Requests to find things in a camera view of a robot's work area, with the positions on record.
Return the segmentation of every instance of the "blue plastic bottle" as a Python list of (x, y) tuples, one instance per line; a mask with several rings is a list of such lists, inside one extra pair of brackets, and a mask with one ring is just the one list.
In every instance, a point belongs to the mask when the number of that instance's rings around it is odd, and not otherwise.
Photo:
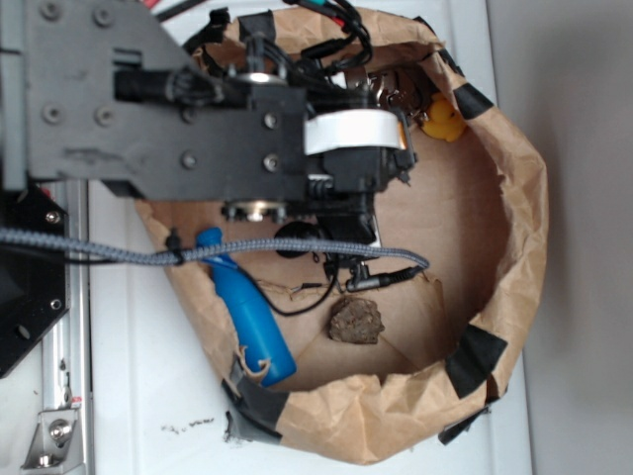
[[(196, 239), (198, 247), (220, 244), (222, 230), (210, 228)], [(251, 371), (260, 371), (259, 361), (270, 359), (270, 369), (261, 382), (270, 386), (297, 371), (297, 364), (268, 304), (257, 288), (226, 254), (205, 259), (214, 269), (216, 292), (225, 301), (230, 312), (239, 344), (246, 346), (246, 365)]]

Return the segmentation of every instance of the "rock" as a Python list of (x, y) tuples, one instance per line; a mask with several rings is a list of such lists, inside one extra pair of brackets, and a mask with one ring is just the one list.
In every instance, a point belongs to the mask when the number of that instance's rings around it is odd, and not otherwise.
[(376, 344), (384, 329), (376, 302), (343, 297), (332, 306), (329, 337), (335, 341)]

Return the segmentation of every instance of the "yellow object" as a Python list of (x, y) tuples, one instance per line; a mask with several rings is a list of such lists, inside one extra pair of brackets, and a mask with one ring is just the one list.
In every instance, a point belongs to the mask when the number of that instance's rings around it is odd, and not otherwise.
[(441, 92), (431, 97), (433, 102), (426, 110), (428, 120), (422, 123), (422, 130), (434, 139), (454, 142), (466, 130), (466, 122), (461, 114), (453, 109)]

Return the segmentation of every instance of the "paper bag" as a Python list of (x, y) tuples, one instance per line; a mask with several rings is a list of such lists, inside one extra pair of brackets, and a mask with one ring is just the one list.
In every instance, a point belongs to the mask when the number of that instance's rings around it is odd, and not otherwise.
[[(423, 69), (468, 124), (455, 142), (410, 129), (419, 162), (410, 186), (394, 181), (377, 197), (384, 246), (426, 256), (431, 269), (412, 281), (363, 297), (375, 301), (386, 330), (376, 345), (326, 335), (328, 309), (340, 298), (293, 319), (277, 318), (299, 370), (263, 389), (239, 364), (230, 316), (206, 266), (190, 263), (167, 274), (211, 365), (242, 420), (270, 440), (339, 460), (383, 460), (464, 420), (506, 390), (539, 303), (548, 227), (546, 171), (525, 136), (460, 73), (443, 43), (420, 21), (360, 10), (375, 46), (368, 70), (396, 65)], [(275, 12), (276, 41), (289, 53), (341, 35), (329, 20), (302, 9)], [(239, 25), (205, 54), (222, 63), (243, 51)], [(184, 244), (220, 226), (226, 240), (268, 238), (277, 227), (229, 224), (217, 203), (138, 202), (156, 248), (176, 227)], [(311, 256), (284, 260), (274, 252), (235, 255), (292, 310), (323, 280)], [(373, 272), (401, 262), (373, 261)]]

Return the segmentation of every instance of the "black metal bracket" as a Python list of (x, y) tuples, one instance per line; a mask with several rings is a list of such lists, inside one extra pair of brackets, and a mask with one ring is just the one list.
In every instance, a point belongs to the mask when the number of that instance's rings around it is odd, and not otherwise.
[[(40, 188), (4, 195), (4, 224), (65, 236), (67, 216)], [(27, 249), (0, 247), (0, 378), (67, 310), (65, 265)]]

